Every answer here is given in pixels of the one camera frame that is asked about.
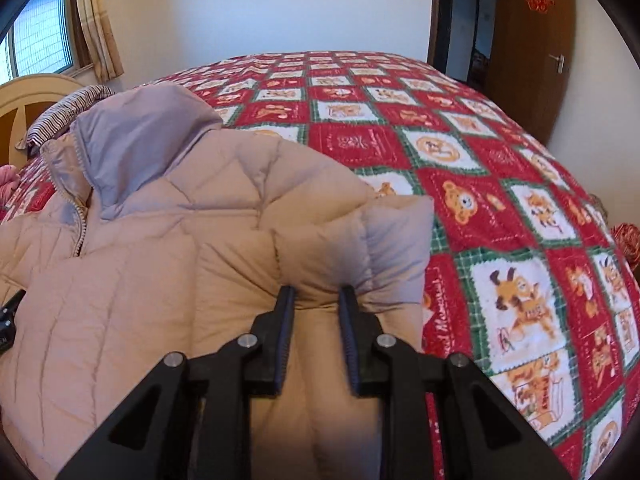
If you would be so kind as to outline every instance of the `striped pillowcase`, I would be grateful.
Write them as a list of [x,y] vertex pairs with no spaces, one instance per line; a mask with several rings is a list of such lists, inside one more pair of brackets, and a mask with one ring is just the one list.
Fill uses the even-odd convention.
[[91,85],[69,94],[35,120],[24,137],[25,145],[28,148],[39,148],[65,132],[82,112],[98,101],[111,97],[113,93],[107,86]]

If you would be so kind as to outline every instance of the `puffer jacket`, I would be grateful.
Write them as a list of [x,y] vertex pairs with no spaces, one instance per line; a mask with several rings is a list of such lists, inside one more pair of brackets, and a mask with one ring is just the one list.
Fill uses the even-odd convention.
[[174,84],[111,97],[42,148],[57,193],[0,227],[0,300],[17,289],[0,357],[2,425],[41,480],[169,351],[217,351],[298,295],[287,378],[252,400],[254,478],[370,479],[380,406],[350,393],[337,320],[356,287],[386,332],[419,348],[428,197],[376,198],[304,146],[222,129]]

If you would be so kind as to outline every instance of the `beige curtain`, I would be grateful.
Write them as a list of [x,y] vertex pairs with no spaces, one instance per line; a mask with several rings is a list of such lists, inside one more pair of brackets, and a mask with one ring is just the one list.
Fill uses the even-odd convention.
[[111,23],[100,0],[78,0],[82,33],[94,64],[95,75],[106,82],[124,73],[120,54],[111,31]]

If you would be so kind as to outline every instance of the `metal pin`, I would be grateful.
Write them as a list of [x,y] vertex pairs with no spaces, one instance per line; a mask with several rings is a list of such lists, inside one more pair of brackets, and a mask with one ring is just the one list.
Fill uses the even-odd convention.
[[398,340],[391,334],[381,334],[376,338],[376,343],[378,343],[378,346],[382,346],[382,348],[391,348],[397,342]]
[[164,356],[162,362],[169,368],[176,368],[182,364],[184,356],[180,352],[171,352]]
[[258,338],[254,334],[242,334],[238,338],[238,344],[242,348],[252,348],[258,344]]
[[469,364],[469,358],[460,352],[453,354],[449,359],[451,360],[451,363],[458,368],[464,368]]

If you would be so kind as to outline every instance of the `bed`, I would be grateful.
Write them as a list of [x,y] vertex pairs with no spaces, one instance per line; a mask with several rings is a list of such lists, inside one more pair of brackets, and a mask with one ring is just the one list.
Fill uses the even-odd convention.
[[[640,401],[640,290],[588,193],[536,139],[395,54],[261,54],[163,80],[226,127],[306,144],[379,195],[434,197],[424,351],[472,355],[574,478],[602,464]],[[1,222],[54,192],[39,158],[22,177]]]

